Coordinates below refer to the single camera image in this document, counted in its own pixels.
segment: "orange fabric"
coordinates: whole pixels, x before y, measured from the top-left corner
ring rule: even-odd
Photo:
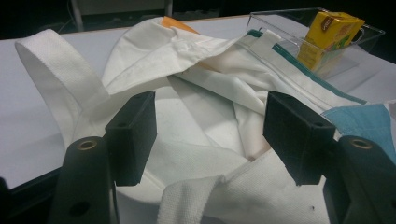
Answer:
[[[177,21],[175,19],[172,19],[170,17],[163,17],[163,21],[161,22],[161,25],[166,27],[166,28],[170,28],[170,27],[174,26],[174,27],[177,27],[179,29],[190,31],[192,33],[198,34],[198,32],[193,30],[190,26],[184,24],[181,21]]]

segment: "metal grommet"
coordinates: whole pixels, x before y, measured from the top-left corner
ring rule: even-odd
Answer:
[[[98,145],[98,143],[93,140],[83,141],[77,145],[77,149],[85,151],[85,150],[93,149],[94,147],[96,147],[96,145]]]
[[[361,149],[371,149],[373,147],[373,145],[371,145],[371,143],[362,140],[362,139],[350,139],[349,143],[354,146],[354,147],[358,147]]]

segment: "plastic tray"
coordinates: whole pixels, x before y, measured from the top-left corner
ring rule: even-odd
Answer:
[[[331,69],[328,69],[329,66],[327,66],[326,69],[320,67],[312,71],[323,79],[340,74],[358,65],[362,59],[364,59],[365,55],[373,48],[378,38],[385,34],[383,30],[364,24],[348,46],[335,50],[320,49],[304,40],[312,21],[320,11],[329,10],[316,7],[251,12],[247,30],[257,30],[261,32],[270,30],[276,33],[282,37],[282,40],[277,44],[296,58],[302,44],[310,45],[312,48],[322,51],[321,53],[323,55],[329,57],[341,55],[335,63],[333,63]]]

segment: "white tote bag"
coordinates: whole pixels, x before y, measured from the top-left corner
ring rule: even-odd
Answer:
[[[329,223],[322,184],[300,186],[262,136],[268,91],[317,113],[361,101],[307,76],[273,46],[279,36],[232,40],[142,21],[115,45],[102,79],[51,30],[16,43],[67,148],[105,126],[135,94],[156,91],[158,136],[141,183],[119,187],[160,205],[158,223]]]

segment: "dark background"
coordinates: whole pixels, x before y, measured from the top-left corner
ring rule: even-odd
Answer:
[[[381,36],[371,51],[372,54],[383,58],[392,63],[396,63],[396,34],[395,34],[395,17],[392,7],[385,0],[377,0],[371,2],[354,2],[354,1],[291,1],[291,0],[195,0],[183,1],[174,0],[174,13],[198,11],[198,14],[212,17],[226,17],[235,15],[244,15],[252,11],[265,11],[275,9],[291,9],[305,7],[324,7],[330,11],[344,11],[355,17],[359,17],[378,29],[384,30],[385,35]],[[71,4],[68,0],[12,0],[1,1],[0,3],[0,39],[20,38],[33,35],[45,29],[53,29],[59,31],[62,28],[63,33],[71,33],[76,31],[70,16]],[[163,11],[141,12],[142,14],[134,14],[128,18],[136,18],[134,21],[123,21],[115,26],[130,26],[138,22],[138,18],[144,13],[163,15]],[[110,20],[114,15],[86,16],[85,21],[96,21],[102,24],[106,20]],[[106,29],[108,26],[93,26],[92,29]]]

